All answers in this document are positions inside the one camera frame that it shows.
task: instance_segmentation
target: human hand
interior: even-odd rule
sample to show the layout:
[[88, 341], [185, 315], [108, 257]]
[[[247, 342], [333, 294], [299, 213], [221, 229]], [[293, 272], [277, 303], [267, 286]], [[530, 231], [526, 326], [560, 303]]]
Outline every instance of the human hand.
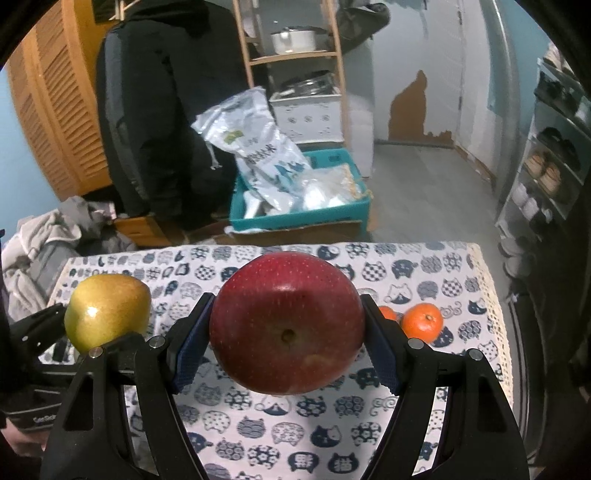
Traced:
[[6, 420], [6, 428], [2, 430], [2, 434], [12, 450], [21, 456], [39, 456], [41, 451], [45, 450], [49, 433], [49, 430], [23, 433], [8, 419]]

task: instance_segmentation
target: orange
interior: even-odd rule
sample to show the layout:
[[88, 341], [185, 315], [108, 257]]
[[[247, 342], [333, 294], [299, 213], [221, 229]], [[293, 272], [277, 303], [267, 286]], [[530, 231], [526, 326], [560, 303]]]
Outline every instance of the orange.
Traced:
[[432, 303], [419, 303], [404, 314], [401, 327], [408, 338], [431, 343], [443, 330], [443, 316]]
[[386, 305], [382, 305], [379, 308], [379, 311], [382, 312], [384, 318], [388, 320], [394, 320], [395, 322], [397, 322], [398, 319], [401, 317], [401, 315], [398, 312], [393, 311], [390, 307], [387, 307]]

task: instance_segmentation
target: pile of clothes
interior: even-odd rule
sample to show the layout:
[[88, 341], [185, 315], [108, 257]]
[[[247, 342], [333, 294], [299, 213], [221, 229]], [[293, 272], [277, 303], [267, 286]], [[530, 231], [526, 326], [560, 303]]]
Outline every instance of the pile of clothes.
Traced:
[[2, 249], [10, 319], [21, 320], [47, 307], [70, 258], [134, 250], [136, 245], [111, 225], [103, 205], [81, 197], [71, 197], [44, 215], [19, 220], [17, 233]]

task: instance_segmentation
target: lace trim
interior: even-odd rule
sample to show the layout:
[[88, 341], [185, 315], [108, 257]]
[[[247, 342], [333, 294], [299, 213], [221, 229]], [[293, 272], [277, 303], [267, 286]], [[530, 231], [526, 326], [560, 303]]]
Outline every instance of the lace trim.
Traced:
[[468, 253], [472, 256], [476, 278], [480, 285], [482, 298], [486, 303], [488, 318], [492, 322], [496, 345], [499, 349], [499, 363], [503, 372], [502, 380], [499, 380], [499, 382], [501, 383], [503, 392], [505, 392], [505, 396], [509, 401], [509, 405], [513, 408], [513, 370], [511, 366], [511, 353], [509, 351], [509, 340], [507, 339], [503, 311], [501, 309], [499, 297], [496, 295], [495, 283], [488, 267], [486, 266], [480, 246], [477, 244], [468, 244]]

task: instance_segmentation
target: gray floor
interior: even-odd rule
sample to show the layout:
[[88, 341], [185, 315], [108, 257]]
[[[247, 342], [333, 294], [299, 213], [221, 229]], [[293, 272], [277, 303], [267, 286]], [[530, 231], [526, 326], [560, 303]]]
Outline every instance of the gray floor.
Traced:
[[[374, 241], [460, 240], [480, 245], [504, 308], [513, 353], [515, 337], [504, 302], [509, 278], [498, 249], [501, 238], [494, 226], [496, 200], [490, 183], [455, 150], [402, 145], [376, 145], [374, 174], [367, 183], [375, 196]], [[513, 379], [514, 398], [518, 398], [515, 363]]]

